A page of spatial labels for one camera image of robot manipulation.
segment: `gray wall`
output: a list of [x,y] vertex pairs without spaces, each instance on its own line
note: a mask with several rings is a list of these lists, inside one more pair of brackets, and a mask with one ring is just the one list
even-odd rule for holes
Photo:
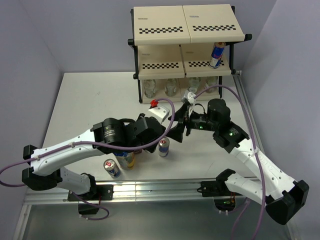
[[[0,168],[22,161],[27,144],[42,146],[62,74],[18,0],[0,0]],[[1,175],[21,183],[25,164]],[[0,233],[11,239],[26,188],[0,186]]]
[[320,236],[319,0],[277,0],[243,70],[266,154],[310,186],[297,214],[303,239]]
[[242,69],[276,0],[21,0],[65,72],[134,71],[130,9],[138,6],[235,5],[244,33],[253,40],[235,47]]

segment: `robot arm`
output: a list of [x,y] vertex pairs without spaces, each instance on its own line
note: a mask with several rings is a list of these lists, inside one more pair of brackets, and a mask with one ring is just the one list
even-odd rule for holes
[[[151,117],[140,114],[136,121],[127,118],[119,120],[107,118],[84,133],[47,148],[36,148],[31,145],[24,147],[23,158],[25,160],[36,158],[37,160],[32,161],[30,167],[22,171],[22,182],[35,191],[59,187],[90,199],[90,196],[97,193],[95,178],[90,174],[77,174],[64,166],[94,156],[123,152],[123,150],[81,144],[81,142],[137,147],[159,138],[166,129],[160,123],[170,111],[166,107],[158,106],[151,108],[149,112],[152,114]],[[144,149],[153,153],[156,146],[157,144],[154,144]],[[38,157],[51,151],[56,152]]]
[[[187,136],[192,129],[214,132],[212,136],[215,142],[245,164],[261,181],[252,141],[241,127],[231,121],[226,102],[223,99],[210,100],[207,113],[203,114],[190,111],[193,106],[194,101],[188,98],[184,101],[175,113],[174,120],[178,123],[167,136],[182,142],[185,128]],[[277,223],[284,225],[304,206],[309,186],[303,180],[297,182],[285,174],[258,148],[256,151],[264,173],[265,209]],[[203,197],[239,193],[262,204],[262,183],[246,179],[231,169],[222,172],[209,185],[201,184],[198,192]]]

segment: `white table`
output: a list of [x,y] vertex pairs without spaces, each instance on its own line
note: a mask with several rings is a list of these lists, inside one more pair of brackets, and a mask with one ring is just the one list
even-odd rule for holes
[[[137,81],[132,72],[65,73],[45,136],[43,147],[49,147],[77,136],[106,118],[137,118],[148,111],[148,104],[138,102]],[[236,91],[231,76],[223,84]],[[248,132],[244,115],[237,99],[223,89],[223,99],[231,109],[231,120]],[[208,101],[199,101],[207,108]],[[175,110],[181,102],[174,104]],[[113,154],[87,158],[67,166],[76,173],[86,172],[98,181],[112,178],[103,168],[103,162],[115,159]],[[233,169],[244,177],[254,177],[236,158],[220,148],[212,132],[192,130],[183,136],[183,143],[170,141],[166,158],[157,152],[136,155],[133,170],[122,170],[117,181],[173,180],[215,178],[225,169]]]

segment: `shelf board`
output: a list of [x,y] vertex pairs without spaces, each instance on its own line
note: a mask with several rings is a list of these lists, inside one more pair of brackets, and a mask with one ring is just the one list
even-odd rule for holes
[[185,76],[179,45],[144,45],[137,48],[138,79],[174,79]]
[[190,43],[181,45],[184,68],[187,78],[229,76],[231,70],[225,54],[218,68],[209,66],[213,43]]
[[191,43],[241,42],[245,39],[230,4],[187,5],[183,11]]
[[[203,90],[205,88],[205,84],[206,84],[205,81],[201,80],[200,87],[199,87],[197,93],[199,93],[201,90]],[[184,95],[186,90],[189,88],[188,78],[185,77],[185,78],[179,79],[179,85],[180,85],[181,95]],[[196,100],[197,101],[204,101],[204,100],[219,99],[219,98],[220,98],[219,91],[218,91],[218,88],[216,88],[211,93],[207,93],[207,92],[202,93]]]
[[133,15],[136,46],[190,43],[182,6],[139,6]]
[[177,81],[176,83],[176,93],[174,96],[167,96],[165,93],[165,84],[166,80],[164,79],[156,79],[155,80],[155,96],[153,98],[147,98],[145,95],[144,89],[144,81],[141,81],[142,85],[142,103],[149,104],[153,99],[158,98],[168,98],[172,102],[181,102],[181,91],[180,91],[180,83]]

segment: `glass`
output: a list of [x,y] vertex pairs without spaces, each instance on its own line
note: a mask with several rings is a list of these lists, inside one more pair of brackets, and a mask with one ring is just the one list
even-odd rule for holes
[[169,78],[165,81],[164,92],[169,97],[176,95],[177,80],[175,78]]
[[[202,79],[204,79],[205,84],[204,84],[204,88],[208,88],[210,86],[213,85],[217,85],[218,84],[218,77],[217,76],[207,76],[207,77],[202,77]],[[208,94],[213,93],[216,90],[216,87],[212,87],[209,90],[205,91]]]
[[200,77],[189,78],[189,88],[188,88],[189,92],[196,94],[199,86],[200,86]]
[[154,79],[148,79],[144,80],[143,83],[144,87],[144,94],[148,99],[152,99],[156,95],[156,80]]

